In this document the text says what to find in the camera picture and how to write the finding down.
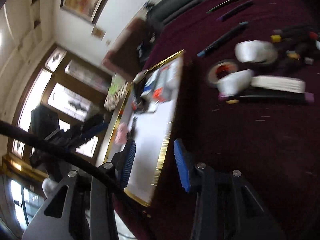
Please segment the white gloved left hand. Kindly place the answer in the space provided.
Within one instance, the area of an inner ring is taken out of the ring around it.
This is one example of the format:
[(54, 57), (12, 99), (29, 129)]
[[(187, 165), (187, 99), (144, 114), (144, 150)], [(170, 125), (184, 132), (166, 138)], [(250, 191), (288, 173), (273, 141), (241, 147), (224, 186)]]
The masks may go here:
[(49, 179), (49, 178), (45, 178), (42, 182), (42, 189), (44, 192), (44, 195), (46, 196), (46, 198), (49, 198), (52, 193), (54, 192), (55, 188), (57, 187), (58, 183)]

